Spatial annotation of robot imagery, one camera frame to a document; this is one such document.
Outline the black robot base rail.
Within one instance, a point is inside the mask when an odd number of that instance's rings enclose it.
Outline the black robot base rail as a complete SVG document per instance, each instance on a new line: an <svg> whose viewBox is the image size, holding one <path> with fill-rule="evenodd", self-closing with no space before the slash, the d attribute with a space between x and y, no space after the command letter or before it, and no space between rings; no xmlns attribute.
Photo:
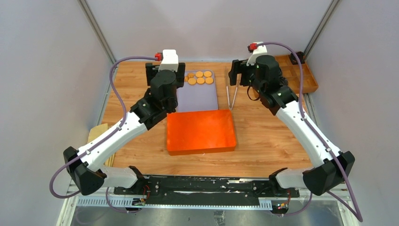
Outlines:
<svg viewBox="0 0 399 226"><path fill-rule="evenodd" d="M260 198L298 198L294 188L277 190L267 178L147 175L133 187L116 187L117 195L148 198L147 204L184 206L258 206Z"/></svg>

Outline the metal tongs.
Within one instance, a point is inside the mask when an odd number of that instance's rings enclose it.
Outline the metal tongs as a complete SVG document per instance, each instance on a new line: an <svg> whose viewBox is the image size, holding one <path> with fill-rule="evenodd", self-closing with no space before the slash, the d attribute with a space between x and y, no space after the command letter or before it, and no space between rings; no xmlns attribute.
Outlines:
<svg viewBox="0 0 399 226"><path fill-rule="evenodd" d="M234 105L235 105L235 101L236 101L236 96L238 93L238 88L239 88L239 83L240 83L240 79L241 79L241 74L237 75L237 79L236 79L236 85L231 86L230 85L230 78L228 76L228 72L230 70L227 68L227 66L225 67L224 70L224 77L225 77L225 87L226 87L226 93L227 93L227 104L228 104L228 109L229 110L233 110Z"/></svg>

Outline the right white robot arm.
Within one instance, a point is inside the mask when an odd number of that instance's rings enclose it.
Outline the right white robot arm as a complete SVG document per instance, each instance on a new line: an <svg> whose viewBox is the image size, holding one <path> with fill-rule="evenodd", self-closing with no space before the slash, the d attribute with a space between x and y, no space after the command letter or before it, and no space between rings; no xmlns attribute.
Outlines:
<svg viewBox="0 0 399 226"><path fill-rule="evenodd" d="M237 83L252 88L262 105L277 116L294 134L304 148L312 168L282 168L269 175L269 191L282 196L288 188L305 188L312 194L322 195L337 185L348 182L355 158L350 151L343 152L334 145L311 120L302 106L302 96L287 84L276 58L269 55L267 42L248 45L251 56L233 60L228 73L230 85Z"/></svg>

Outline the orange box lid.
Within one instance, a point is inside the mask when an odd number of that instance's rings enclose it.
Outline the orange box lid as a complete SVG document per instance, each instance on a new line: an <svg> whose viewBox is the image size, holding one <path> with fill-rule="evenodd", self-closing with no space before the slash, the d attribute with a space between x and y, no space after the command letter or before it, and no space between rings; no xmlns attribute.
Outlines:
<svg viewBox="0 0 399 226"><path fill-rule="evenodd" d="M166 149L171 156L232 152L237 145L230 110L171 113Z"/></svg>

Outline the lavender cookie tray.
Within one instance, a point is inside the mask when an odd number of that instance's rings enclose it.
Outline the lavender cookie tray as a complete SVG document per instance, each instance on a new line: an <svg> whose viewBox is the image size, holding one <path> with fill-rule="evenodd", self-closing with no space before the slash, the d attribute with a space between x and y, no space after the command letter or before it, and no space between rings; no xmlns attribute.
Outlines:
<svg viewBox="0 0 399 226"><path fill-rule="evenodd" d="M192 70L184 74L184 79L188 73L196 73L197 71L211 71L205 70ZM196 111L210 111L218 109L215 75L212 72L214 83L212 84L195 84L190 85L184 81L184 86L177 89L178 107L177 112L196 112Z"/></svg>

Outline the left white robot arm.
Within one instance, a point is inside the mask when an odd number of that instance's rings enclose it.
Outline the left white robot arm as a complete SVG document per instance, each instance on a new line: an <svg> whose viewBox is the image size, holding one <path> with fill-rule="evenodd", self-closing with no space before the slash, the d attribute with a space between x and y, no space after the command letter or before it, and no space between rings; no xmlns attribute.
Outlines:
<svg viewBox="0 0 399 226"><path fill-rule="evenodd" d="M179 61L174 49L165 49L148 60L160 64L146 64L148 89L144 96L130 110L122 103L122 118L99 137L78 149L70 146L64 150L65 169L82 195L93 194L103 187L123 187L132 194L140 194L144 189L137 168L107 167L104 163L167 114L176 112L177 89L184 85L185 63Z"/></svg>

